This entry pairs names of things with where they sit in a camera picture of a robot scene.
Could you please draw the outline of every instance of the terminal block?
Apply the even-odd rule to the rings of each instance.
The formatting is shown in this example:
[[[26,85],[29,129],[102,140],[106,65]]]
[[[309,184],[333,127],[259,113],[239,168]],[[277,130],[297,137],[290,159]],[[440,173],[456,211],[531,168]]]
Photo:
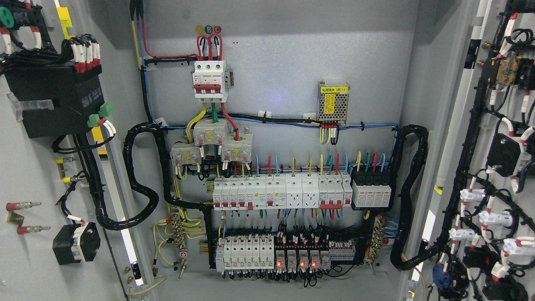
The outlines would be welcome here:
[[[253,134],[240,134],[240,140],[230,140],[221,147],[223,162],[251,162]]]
[[[201,154],[201,149],[194,144],[175,143],[171,148],[171,160],[176,166],[176,173],[178,168],[184,165],[196,165],[200,171]]]
[[[195,98],[204,103],[227,101],[225,88],[225,61],[197,61],[193,72]]]
[[[211,119],[201,120],[193,128],[195,145],[223,145],[229,133],[227,120],[220,119],[213,122]]]

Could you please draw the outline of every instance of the red wire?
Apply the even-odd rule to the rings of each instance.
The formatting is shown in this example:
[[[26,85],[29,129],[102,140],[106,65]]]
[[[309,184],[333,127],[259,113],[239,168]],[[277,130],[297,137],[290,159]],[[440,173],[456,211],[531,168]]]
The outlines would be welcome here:
[[[210,42],[208,41],[208,37],[205,36],[204,34],[200,34],[197,36],[197,51],[199,53],[199,60],[201,61],[204,61],[204,52],[202,51],[202,48],[201,48],[201,39],[204,38],[204,40],[206,41],[206,43],[208,43],[208,59],[210,59],[210,53],[211,53],[211,47],[210,47]]]
[[[186,57],[196,57],[198,60],[201,60],[199,58],[198,55],[196,54],[190,54],[190,55],[163,55],[163,56],[155,56],[153,54],[151,54],[149,52],[149,50],[147,49],[147,38],[146,38],[146,35],[145,35],[145,20],[143,18],[141,18],[141,35],[142,35],[142,38],[143,38],[143,47],[145,49],[145,52],[147,53],[147,55],[149,55],[150,57],[153,57],[153,58],[186,58]]]
[[[267,175],[271,177],[271,156],[267,157]]]
[[[377,152],[374,152],[373,155],[371,156],[371,160],[375,160],[375,162],[373,163],[373,169],[371,170],[372,172],[375,172],[375,169],[377,168],[377,158],[379,157],[379,155],[377,154]]]
[[[223,112],[223,116],[228,120],[228,122],[231,124],[232,128],[234,129],[234,132],[236,135],[234,135],[234,140],[239,141],[240,140],[240,132],[238,130],[238,127],[236,126],[236,122],[232,120],[231,116],[228,114],[227,110],[225,109],[225,103],[221,103],[221,111]]]
[[[338,175],[338,162],[340,162],[340,154],[336,154],[336,165],[334,166],[335,175]]]
[[[208,41],[210,42],[210,49],[208,50],[208,56],[210,57],[210,59],[213,59],[213,53],[212,53],[212,47],[211,47],[211,43],[212,43],[212,37],[216,36],[218,39],[219,39],[219,46],[217,46],[217,50],[218,50],[218,54],[217,54],[217,59],[218,60],[222,60],[222,57],[223,57],[223,39],[221,38],[221,35],[218,34],[218,33],[212,33],[209,37],[208,37]]]

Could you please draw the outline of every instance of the green wire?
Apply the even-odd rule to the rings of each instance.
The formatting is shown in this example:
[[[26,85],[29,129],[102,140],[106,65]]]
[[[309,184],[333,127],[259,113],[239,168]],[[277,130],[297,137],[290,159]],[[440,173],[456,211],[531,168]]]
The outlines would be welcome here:
[[[327,160],[327,165],[329,165],[329,173],[328,173],[328,175],[330,175],[332,170],[333,170],[333,155],[329,156],[329,160]]]
[[[371,155],[370,152],[366,153],[366,168],[364,169],[364,172],[368,172],[368,167],[370,166],[371,162]]]
[[[218,122],[215,103],[212,103],[212,117],[213,117],[213,122]]]

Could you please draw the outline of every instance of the yellow warning label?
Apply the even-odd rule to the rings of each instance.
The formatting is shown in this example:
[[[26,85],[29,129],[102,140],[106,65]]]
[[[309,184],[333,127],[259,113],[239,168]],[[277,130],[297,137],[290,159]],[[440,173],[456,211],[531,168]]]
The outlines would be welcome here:
[[[320,93],[347,93],[347,86],[320,87]]]
[[[334,102],[336,100],[336,95],[334,94],[325,94],[325,105],[323,106],[324,114],[333,114],[334,113]]]
[[[67,28],[72,27],[71,16],[68,13],[67,7],[56,7],[58,10],[59,21],[62,23],[63,35],[66,39],[72,36],[68,34]]]

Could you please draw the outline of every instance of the yellow label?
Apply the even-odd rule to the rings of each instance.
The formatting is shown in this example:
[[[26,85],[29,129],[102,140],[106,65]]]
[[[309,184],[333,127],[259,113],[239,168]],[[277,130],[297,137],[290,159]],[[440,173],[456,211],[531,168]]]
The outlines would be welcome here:
[[[195,28],[195,32],[196,32],[197,34],[204,34],[204,26],[201,26],[201,25],[197,26],[197,27]]]
[[[72,27],[71,16],[68,13],[66,7],[56,7],[58,10],[59,21],[62,24],[63,35],[66,39],[70,39],[72,36],[68,34],[67,28]]]
[[[214,134],[213,131],[204,131],[204,136],[206,137],[206,142],[214,142]]]
[[[190,152],[182,152],[182,161],[190,161],[192,159],[192,154]]]
[[[233,159],[239,159],[241,157],[241,148],[233,148],[232,149],[232,158]]]
[[[334,113],[334,101],[336,95],[334,94],[325,94],[325,104],[323,106],[324,114],[333,114]]]
[[[435,185],[435,191],[438,192],[439,195],[442,195],[442,187]]]
[[[91,133],[93,134],[93,139],[96,143],[104,141],[104,137],[102,137],[102,131],[100,130],[100,127],[94,127],[91,129]],[[97,152],[99,155],[107,155],[106,147],[100,146],[97,148]]]
[[[347,86],[320,87],[320,93],[347,93]]]

